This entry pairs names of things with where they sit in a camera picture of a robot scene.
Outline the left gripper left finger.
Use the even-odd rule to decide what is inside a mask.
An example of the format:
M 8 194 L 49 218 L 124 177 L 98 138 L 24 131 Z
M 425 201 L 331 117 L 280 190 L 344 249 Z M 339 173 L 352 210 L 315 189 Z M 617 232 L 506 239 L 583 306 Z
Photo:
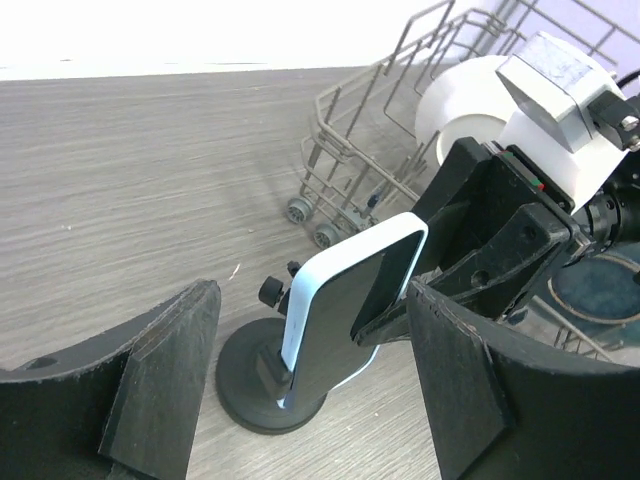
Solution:
M 4 479 L 183 479 L 221 308 L 198 280 L 151 310 L 1 373 Z

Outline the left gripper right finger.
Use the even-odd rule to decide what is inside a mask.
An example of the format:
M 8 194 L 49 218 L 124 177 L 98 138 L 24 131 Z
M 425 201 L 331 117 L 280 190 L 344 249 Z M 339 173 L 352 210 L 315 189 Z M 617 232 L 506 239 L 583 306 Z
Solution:
M 420 281 L 415 362 L 445 479 L 635 479 L 639 372 L 498 325 Z

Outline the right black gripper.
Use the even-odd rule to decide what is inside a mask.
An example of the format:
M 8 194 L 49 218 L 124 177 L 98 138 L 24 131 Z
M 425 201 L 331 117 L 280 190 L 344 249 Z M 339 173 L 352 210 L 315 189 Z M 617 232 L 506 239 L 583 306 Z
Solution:
M 489 210 L 495 158 L 505 160 L 531 190 L 555 204 L 529 202 Z M 511 312 L 553 267 L 562 266 L 573 238 L 576 203 L 515 144 L 481 145 L 456 140 L 444 163 L 412 208 L 429 234 L 409 276 L 438 270 L 429 284 L 474 313 L 492 320 Z M 397 300 L 397 282 L 412 254 L 394 246 L 384 255 L 362 313 L 351 330 L 360 346 L 404 338 L 406 303 Z

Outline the black phone stand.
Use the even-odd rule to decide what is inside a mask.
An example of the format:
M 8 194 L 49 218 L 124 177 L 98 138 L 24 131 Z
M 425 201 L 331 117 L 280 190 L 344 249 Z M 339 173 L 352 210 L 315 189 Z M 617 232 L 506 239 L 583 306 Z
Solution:
M 258 299 L 283 317 L 255 320 L 224 344 L 215 371 L 227 415 L 261 435 L 283 435 L 309 423 L 336 384 L 330 372 L 336 336 L 325 290 L 340 275 L 331 266 L 287 264 L 293 284 L 267 277 Z M 285 316 L 292 313 L 300 327 Z

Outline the light blue case phone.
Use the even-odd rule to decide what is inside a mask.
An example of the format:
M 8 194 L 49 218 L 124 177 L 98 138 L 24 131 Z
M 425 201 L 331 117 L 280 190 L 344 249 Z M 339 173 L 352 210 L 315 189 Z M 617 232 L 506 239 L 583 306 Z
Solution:
M 425 245 L 428 227 L 411 212 L 397 214 L 317 253 L 293 279 L 281 357 L 293 375 L 278 401 L 307 406 L 362 372 L 377 347 L 356 332 L 395 305 Z

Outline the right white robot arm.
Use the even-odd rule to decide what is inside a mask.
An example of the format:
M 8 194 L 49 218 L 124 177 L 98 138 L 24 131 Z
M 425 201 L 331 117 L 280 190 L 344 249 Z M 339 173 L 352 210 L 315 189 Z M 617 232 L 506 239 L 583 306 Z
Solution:
M 408 335 L 405 278 L 432 273 L 431 286 L 481 316 L 498 319 L 523 307 L 561 268 L 639 239 L 639 183 L 631 176 L 637 98 L 604 92 L 587 108 L 604 142 L 623 155 L 584 205 L 535 165 L 540 144 L 456 140 L 414 205 L 429 228 L 419 254 L 406 245 L 384 254 L 354 340 L 369 346 Z

